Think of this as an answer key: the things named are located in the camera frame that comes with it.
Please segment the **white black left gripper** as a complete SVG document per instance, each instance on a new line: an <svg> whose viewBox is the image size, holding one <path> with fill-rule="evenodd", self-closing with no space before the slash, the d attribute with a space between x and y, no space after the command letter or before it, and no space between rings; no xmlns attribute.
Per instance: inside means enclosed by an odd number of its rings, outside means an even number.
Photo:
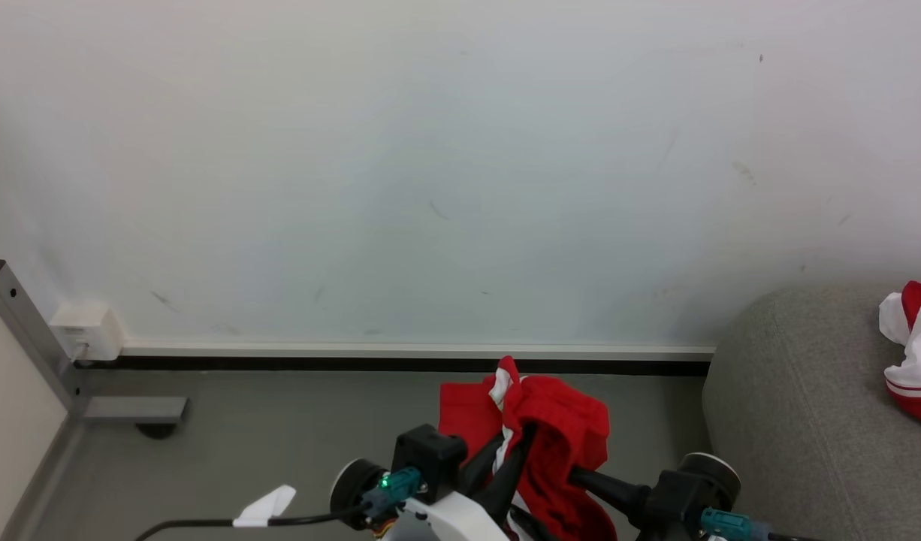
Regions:
<svg viewBox="0 0 921 541"><path fill-rule="evenodd" d="M535 437L536 424L530 422L495 474L494 460L505 439L502 434L491 438L458 470L460 493L454 491L433 504L406 500L398 511L397 521L386 531L384 541L511 541L495 521L506 521L509 516ZM568 482L598 497L629 521L643 519L651 493L651 487L644 484L622 482L581 467L571 469ZM488 513L468 499L485 486L488 486Z"/></svg>

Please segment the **red and white garment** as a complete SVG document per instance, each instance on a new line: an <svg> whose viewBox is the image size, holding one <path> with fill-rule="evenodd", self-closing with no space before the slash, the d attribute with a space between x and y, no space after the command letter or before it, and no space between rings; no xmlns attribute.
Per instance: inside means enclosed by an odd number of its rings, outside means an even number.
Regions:
<svg viewBox="0 0 921 541"><path fill-rule="evenodd" d="M516 541L540 541L546 528L557 541L618 541L600 503L571 486L573 468L595 470L608 458L609 414L601 401L552 376L521 374L511 356L479 383L444 383L439 391L439 431L457 435L471 453L492 439L494 475L513 456L525 431L533 444L512 497L506 528Z"/></svg>

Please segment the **grey fabric sofa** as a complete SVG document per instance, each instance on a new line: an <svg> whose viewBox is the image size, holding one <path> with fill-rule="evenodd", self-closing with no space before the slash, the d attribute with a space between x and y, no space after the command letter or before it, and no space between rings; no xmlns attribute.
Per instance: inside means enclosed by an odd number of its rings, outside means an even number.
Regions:
<svg viewBox="0 0 921 541"><path fill-rule="evenodd" d="M770 292L729 326L703 389L735 508L822 541L921 541L921 422L889 396L903 349L878 328L890 286Z"/></svg>

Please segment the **white baseboard strip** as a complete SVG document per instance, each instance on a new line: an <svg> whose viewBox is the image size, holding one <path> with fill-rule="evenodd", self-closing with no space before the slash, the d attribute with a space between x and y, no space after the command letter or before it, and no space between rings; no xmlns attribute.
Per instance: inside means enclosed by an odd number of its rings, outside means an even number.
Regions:
<svg viewBox="0 0 921 541"><path fill-rule="evenodd" d="M516 359L546 361L708 361L714 346L488 345L488 343L193 343L128 341L121 353L143 357Z"/></svg>

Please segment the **white wall socket box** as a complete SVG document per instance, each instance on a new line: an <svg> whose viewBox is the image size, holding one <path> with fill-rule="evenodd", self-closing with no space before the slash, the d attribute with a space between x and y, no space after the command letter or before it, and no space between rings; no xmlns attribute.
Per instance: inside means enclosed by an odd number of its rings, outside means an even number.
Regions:
<svg viewBox="0 0 921 541"><path fill-rule="evenodd" d="M114 361L122 352L121 326L104 302L63 304L48 325L72 363Z"/></svg>

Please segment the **grey metal frame with foot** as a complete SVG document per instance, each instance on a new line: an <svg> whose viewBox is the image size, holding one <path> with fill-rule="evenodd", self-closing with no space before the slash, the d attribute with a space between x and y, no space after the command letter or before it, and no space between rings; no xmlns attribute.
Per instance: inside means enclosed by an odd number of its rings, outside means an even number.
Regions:
<svg viewBox="0 0 921 541"><path fill-rule="evenodd" d="M182 396L96 396L87 389L85 370L72 363L48 321L35 307L17 275L0 259L0 317L30 356L54 395L76 420L86 422L165 422L181 425L190 400Z"/></svg>

